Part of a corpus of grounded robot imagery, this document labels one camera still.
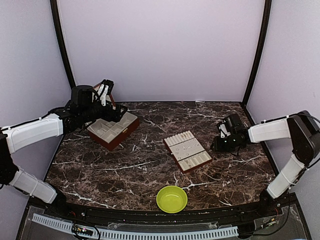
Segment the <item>brown ring earring tray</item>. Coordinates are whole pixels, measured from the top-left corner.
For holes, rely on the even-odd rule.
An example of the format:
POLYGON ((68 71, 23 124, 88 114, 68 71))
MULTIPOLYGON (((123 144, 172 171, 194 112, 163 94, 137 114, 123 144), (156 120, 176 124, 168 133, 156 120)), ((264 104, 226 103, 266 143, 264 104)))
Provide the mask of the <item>brown ring earring tray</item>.
POLYGON ((183 174, 213 160, 190 130, 164 138, 163 143, 183 174))

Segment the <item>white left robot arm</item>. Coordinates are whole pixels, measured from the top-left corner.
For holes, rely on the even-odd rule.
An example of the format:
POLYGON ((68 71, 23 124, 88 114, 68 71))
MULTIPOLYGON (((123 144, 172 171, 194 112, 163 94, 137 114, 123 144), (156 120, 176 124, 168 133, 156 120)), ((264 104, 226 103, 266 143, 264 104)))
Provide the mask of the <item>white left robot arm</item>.
POLYGON ((127 107, 115 103, 112 97, 114 82, 104 79, 96 87, 78 85, 72 88, 65 106, 49 110, 44 116, 8 125, 0 129, 0 185, 13 187, 30 197, 51 205, 60 218, 67 218, 70 206, 64 194, 16 164, 13 157, 21 157, 36 147, 43 147, 53 139, 85 130, 97 120, 119 122, 127 107))

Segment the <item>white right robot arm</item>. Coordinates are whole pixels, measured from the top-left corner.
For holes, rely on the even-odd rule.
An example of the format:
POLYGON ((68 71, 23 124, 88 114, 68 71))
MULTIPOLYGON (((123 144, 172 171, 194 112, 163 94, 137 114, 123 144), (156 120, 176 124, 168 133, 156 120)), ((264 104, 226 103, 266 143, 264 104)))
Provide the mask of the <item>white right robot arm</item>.
POLYGON ((307 110, 263 120, 245 126, 236 113, 217 124, 219 134, 210 146, 216 153, 232 153, 248 145, 265 143, 268 147, 290 153, 275 179, 260 193, 255 213, 266 217, 277 205, 279 197, 295 186, 303 174, 320 160, 320 121, 307 110))

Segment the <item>brown wooden jewelry box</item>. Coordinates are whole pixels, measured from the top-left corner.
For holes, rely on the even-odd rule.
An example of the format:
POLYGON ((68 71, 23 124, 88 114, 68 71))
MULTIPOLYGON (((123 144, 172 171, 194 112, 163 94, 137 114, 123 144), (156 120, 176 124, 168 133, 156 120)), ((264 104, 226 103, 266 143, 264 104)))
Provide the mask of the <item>brown wooden jewelry box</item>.
MULTIPOLYGON (((98 92, 100 84, 94 86, 93 89, 98 92)), ((97 119, 92 124, 87 123, 86 126, 89 136, 94 141, 109 151, 113 151, 137 129, 139 124, 138 117, 127 111, 119 122, 97 119)))

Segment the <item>green bowl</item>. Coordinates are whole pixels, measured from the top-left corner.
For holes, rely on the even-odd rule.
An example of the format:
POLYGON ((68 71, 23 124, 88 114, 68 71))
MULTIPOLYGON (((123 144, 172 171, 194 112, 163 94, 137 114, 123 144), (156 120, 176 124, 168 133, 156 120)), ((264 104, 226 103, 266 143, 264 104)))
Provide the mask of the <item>green bowl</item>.
POLYGON ((156 203, 163 212, 175 214, 187 206, 188 196, 181 187, 168 185, 158 191, 156 203))

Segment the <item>black right frame post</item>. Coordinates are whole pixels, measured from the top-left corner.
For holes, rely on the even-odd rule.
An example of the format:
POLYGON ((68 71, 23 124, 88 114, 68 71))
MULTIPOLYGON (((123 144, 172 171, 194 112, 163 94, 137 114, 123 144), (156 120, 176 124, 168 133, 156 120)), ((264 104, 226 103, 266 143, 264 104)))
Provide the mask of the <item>black right frame post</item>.
POLYGON ((255 80, 258 74, 258 69, 260 66, 260 62, 261 62, 261 58, 262 58, 262 54, 265 46, 265 40, 268 32, 271 8, 272 8, 272 0, 265 0, 256 51, 255 51, 248 83, 247 83, 245 93, 241 102, 241 106, 243 109, 247 108, 247 105, 249 103, 249 100, 254 88, 255 80))

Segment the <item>black frame post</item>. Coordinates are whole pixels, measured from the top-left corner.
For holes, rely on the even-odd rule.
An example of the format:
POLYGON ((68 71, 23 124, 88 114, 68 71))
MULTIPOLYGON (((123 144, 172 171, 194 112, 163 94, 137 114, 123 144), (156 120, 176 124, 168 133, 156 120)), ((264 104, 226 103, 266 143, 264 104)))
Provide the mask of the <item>black frame post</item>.
POLYGON ((67 53, 67 48, 64 40, 64 34, 63 34, 60 13, 58 8, 58 1, 50 0, 49 2, 50 2, 51 15, 52 15, 55 34, 56 34, 56 39, 57 39, 57 43, 60 51, 60 56, 62 59, 62 63, 66 73, 69 87, 70 89, 72 89, 73 87, 76 86, 76 82, 72 73, 72 68, 71 68, 71 64, 69 61, 69 56, 67 53))
POLYGON ((247 83, 245 93, 241 102, 241 106, 243 109, 247 108, 247 105, 249 103, 249 100, 254 88, 255 80, 258 74, 258 69, 260 66, 260 62, 261 62, 261 58, 262 58, 262 54, 265 46, 265 40, 268 32, 271 8, 272 8, 272 0, 265 0, 256 51, 255 51, 248 83, 247 83))

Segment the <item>black left frame post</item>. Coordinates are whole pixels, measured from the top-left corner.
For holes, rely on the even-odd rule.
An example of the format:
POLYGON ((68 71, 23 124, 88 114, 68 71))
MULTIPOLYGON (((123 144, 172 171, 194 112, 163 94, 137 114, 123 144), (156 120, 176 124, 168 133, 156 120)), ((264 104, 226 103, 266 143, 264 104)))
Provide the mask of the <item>black left frame post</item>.
POLYGON ((56 34, 56 39, 57 39, 57 43, 60 51, 60 56, 62 59, 62 63, 66 73, 69 87, 70 89, 72 89, 73 87, 76 86, 76 82, 72 73, 72 68, 71 68, 71 64, 69 61, 69 56, 67 53, 67 48, 64 40, 64 34, 63 34, 60 13, 58 8, 58 1, 50 0, 49 2, 50 2, 51 15, 52 15, 55 34, 56 34))

